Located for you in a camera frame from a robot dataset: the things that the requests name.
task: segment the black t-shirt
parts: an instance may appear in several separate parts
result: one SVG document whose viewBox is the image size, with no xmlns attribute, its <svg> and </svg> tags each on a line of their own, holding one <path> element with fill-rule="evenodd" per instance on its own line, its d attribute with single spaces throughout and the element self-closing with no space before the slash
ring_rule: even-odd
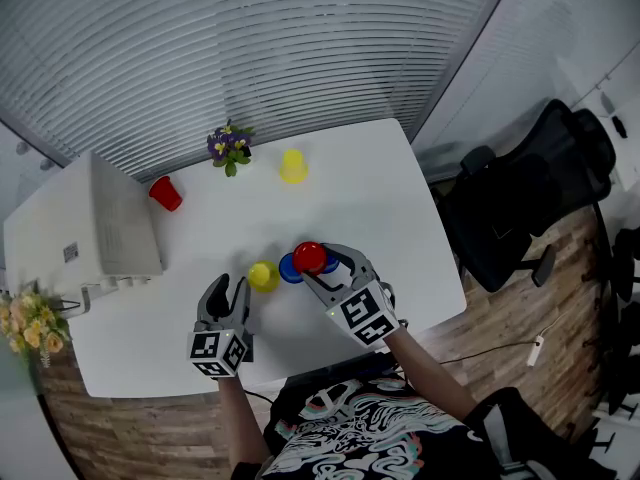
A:
<svg viewBox="0 0 640 480">
<path fill-rule="evenodd" d="M 240 464 L 234 480 L 499 478 L 490 447 L 399 377 L 348 380 L 294 405 L 274 404 L 273 462 Z"/>
</svg>

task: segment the flower bouquet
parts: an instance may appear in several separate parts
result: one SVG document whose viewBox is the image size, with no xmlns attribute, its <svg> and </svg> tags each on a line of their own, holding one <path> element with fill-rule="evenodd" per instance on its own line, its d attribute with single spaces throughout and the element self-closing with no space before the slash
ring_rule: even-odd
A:
<svg viewBox="0 0 640 480">
<path fill-rule="evenodd" d="M 60 352 L 64 343 L 71 341 L 69 324 L 52 309 L 55 302 L 55 298 L 33 292 L 0 299 L 0 328 L 11 350 L 25 362 L 30 350 L 37 350 L 42 365 L 48 368 L 49 354 Z"/>
<path fill-rule="evenodd" d="M 251 136 L 253 128 L 238 128 L 231 124 L 217 128 L 213 135 L 207 137 L 207 147 L 213 156 L 215 167 L 224 167 L 227 177 L 238 172 L 236 164 L 246 165 L 251 162 Z"/>
</svg>

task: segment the white desk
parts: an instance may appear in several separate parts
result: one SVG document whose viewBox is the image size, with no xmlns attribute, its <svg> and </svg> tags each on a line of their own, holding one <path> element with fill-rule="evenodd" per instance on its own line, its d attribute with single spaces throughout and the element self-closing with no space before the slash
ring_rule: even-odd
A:
<svg viewBox="0 0 640 480">
<path fill-rule="evenodd" d="M 292 147 L 309 163 L 309 177 L 299 185 L 278 176 L 282 153 Z M 413 333 L 464 311 L 438 212 L 396 120 L 308 133 L 252 152 L 251 164 L 240 166 L 235 178 L 208 161 L 171 174 L 184 196 L 182 206 L 169 213 L 151 201 L 164 275 L 97 299 L 89 313 L 70 320 L 91 395 L 217 390 L 217 382 L 186 359 L 198 299 L 224 272 L 231 276 L 231 298 L 253 262 L 277 264 L 304 240 L 361 250 L 393 285 L 397 315 L 409 320 Z M 251 297 L 247 327 L 255 333 L 256 360 L 240 368 L 246 387 L 366 351 L 326 318 L 304 283 L 281 280 L 275 292 Z"/>
</svg>

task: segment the wooden floor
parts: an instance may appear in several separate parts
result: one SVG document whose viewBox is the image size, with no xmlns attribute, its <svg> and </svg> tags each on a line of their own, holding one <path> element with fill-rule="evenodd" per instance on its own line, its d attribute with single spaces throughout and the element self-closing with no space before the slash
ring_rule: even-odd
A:
<svg viewBox="0 0 640 480">
<path fill-rule="evenodd" d="M 534 242 L 532 256 L 546 244 L 557 248 L 552 277 L 536 288 L 527 272 L 501 291 L 487 294 L 467 276 L 467 311 L 425 332 L 420 341 L 444 361 L 517 341 L 530 341 L 560 315 L 547 333 L 535 368 L 525 361 L 529 345 L 510 347 L 447 365 L 477 399 L 516 386 L 524 399 L 560 435 L 575 422 L 579 434 L 591 421 L 587 397 L 598 370 L 588 373 L 592 349 L 582 347 L 596 332 L 597 286 L 583 284 L 593 264 L 584 245 L 595 235 L 591 209 L 577 212 Z M 91 398 L 71 349 L 41 374 L 45 397 L 69 451 L 87 479 L 229 478 L 225 437 L 216 394 L 154 399 Z M 259 421 L 268 405 L 253 399 Z"/>
</svg>

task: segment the window blind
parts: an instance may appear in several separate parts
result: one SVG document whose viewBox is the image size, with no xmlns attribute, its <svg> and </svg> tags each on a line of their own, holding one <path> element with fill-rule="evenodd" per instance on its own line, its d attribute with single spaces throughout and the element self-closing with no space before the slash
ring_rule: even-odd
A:
<svg viewBox="0 0 640 480">
<path fill-rule="evenodd" d="M 359 121 L 414 125 L 490 0 L 0 0 L 0 108 L 72 160 L 144 181 Z"/>
</svg>

